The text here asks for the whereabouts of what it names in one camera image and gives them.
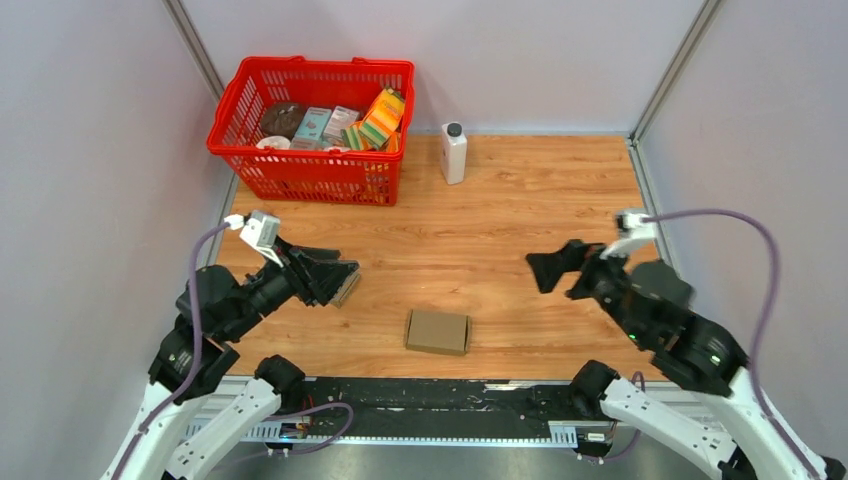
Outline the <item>brown cardboard box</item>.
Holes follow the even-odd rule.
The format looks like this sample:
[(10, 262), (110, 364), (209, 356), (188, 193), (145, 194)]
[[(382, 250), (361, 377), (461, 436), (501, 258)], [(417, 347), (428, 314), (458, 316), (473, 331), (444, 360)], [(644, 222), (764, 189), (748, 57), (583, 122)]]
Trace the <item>brown cardboard box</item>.
[(360, 279), (361, 274), (359, 271), (352, 272), (348, 275), (331, 298), (330, 304), (336, 308), (341, 308), (354, 292)]

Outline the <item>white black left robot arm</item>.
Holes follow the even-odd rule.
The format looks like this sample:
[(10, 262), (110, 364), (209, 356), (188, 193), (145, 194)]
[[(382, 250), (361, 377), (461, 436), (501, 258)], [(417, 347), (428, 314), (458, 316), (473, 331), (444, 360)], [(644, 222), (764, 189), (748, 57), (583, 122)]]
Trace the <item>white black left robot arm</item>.
[(186, 434), (239, 359), (234, 344), (290, 300), (340, 306), (360, 277), (359, 263), (338, 250), (278, 239), (270, 252), (244, 280), (222, 265), (189, 278), (176, 302), (174, 327), (148, 370), (131, 430), (103, 478), (203, 479), (256, 424), (305, 407), (305, 373), (275, 354), (198, 433)]

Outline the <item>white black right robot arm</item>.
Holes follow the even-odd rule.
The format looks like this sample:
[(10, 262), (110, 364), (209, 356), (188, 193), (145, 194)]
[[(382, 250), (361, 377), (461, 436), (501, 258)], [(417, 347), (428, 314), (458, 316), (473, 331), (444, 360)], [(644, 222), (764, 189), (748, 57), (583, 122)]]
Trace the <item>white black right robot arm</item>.
[(691, 285), (662, 260), (625, 269), (625, 255), (603, 243), (568, 241), (525, 259), (537, 288), (553, 291), (567, 273), (578, 278), (565, 295), (591, 299), (651, 364), (698, 399), (723, 429), (707, 426), (651, 399), (613, 368), (588, 361), (574, 376), (570, 404), (586, 419), (601, 413), (669, 447), (713, 479), (844, 479), (838, 459), (812, 451), (753, 384), (753, 361), (733, 335), (692, 311)]

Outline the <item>teal snack box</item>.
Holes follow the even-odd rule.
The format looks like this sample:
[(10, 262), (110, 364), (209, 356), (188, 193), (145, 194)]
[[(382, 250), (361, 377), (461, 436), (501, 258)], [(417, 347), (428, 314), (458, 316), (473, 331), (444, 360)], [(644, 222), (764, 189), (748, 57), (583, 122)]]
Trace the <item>teal snack box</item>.
[(291, 138), (291, 150), (317, 150), (322, 134), (329, 123), (333, 111), (321, 107), (309, 107)]

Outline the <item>grey pink snack box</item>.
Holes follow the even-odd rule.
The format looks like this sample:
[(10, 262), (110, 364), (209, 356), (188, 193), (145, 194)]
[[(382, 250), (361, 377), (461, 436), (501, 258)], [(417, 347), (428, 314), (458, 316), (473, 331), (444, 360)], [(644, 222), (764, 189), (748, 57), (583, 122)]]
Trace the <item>grey pink snack box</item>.
[(343, 131), (359, 120), (358, 110), (336, 106), (322, 132), (322, 140), (331, 145), (343, 145)]

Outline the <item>red plastic shopping basket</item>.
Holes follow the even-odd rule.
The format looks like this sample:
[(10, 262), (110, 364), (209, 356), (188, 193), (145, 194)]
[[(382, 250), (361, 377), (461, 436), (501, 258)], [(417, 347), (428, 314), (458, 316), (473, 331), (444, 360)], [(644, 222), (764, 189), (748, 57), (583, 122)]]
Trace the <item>red plastic shopping basket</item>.
[[(206, 145), (264, 200), (392, 206), (399, 194), (415, 108), (414, 78), (415, 65), (408, 60), (247, 57), (224, 90)], [(364, 112), (386, 88), (405, 101), (394, 152), (279, 150), (257, 145), (265, 136), (261, 118), (277, 103), (343, 106)]]

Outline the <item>white round lid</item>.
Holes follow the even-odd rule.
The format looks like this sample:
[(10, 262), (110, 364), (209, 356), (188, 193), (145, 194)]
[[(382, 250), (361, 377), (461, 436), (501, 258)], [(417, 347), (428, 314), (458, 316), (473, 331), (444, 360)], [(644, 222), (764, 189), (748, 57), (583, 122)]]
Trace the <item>white round lid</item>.
[(273, 135), (262, 138), (256, 143), (258, 149), (267, 150), (288, 150), (291, 146), (291, 140), (285, 136)]

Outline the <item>green striped packet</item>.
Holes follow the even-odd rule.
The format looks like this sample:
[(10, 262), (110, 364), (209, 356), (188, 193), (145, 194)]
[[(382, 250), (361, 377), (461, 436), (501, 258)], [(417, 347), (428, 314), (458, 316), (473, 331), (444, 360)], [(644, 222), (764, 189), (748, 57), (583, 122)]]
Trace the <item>green striped packet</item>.
[(362, 133), (362, 122), (357, 121), (341, 130), (341, 138), (344, 145), (350, 150), (369, 151), (373, 147)]

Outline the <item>brown round bag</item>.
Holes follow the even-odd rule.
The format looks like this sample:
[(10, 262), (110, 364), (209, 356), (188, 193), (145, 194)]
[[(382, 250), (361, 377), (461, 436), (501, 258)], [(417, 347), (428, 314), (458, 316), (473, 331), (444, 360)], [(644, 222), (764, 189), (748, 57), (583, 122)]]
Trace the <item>brown round bag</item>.
[(297, 102), (278, 102), (268, 107), (259, 121), (265, 136), (283, 136), (291, 139), (297, 132), (307, 108)]

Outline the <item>white bottle black cap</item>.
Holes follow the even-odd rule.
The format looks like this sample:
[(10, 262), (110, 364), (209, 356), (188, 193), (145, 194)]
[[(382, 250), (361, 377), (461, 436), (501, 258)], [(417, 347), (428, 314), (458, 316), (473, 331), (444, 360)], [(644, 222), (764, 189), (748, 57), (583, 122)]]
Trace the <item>white bottle black cap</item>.
[(468, 140), (463, 126), (458, 122), (444, 124), (441, 129), (441, 169), (448, 185), (464, 180)]

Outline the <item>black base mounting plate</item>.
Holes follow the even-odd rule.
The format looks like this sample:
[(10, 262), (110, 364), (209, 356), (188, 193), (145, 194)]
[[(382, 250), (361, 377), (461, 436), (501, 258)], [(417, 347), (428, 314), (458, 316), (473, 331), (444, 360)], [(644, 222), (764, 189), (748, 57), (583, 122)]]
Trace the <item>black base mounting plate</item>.
[(426, 378), (307, 378), (294, 413), (327, 403), (307, 429), (310, 440), (349, 428), (346, 440), (530, 440), (551, 437), (552, 427), (579, 433), (614, 432), (597, 407), (581, 404), (567, 381)]

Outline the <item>aluminium frame rail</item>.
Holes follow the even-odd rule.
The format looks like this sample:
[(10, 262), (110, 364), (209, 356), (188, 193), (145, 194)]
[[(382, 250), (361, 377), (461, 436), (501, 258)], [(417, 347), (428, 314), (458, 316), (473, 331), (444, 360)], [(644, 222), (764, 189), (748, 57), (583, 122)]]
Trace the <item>aluminium frame rail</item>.
[(334, 444), (566, 449), (598, 463), (622, 457), (631, 426), (711, 479), (753, 479), (731, 436), (649, 396), (640, 379), (592, 362), (571, 382), (309, 378), (298, 371), (223, 378), (172, 401), (146, 387), (108, 479), (203, 479), (238, 444), (273, 455)]

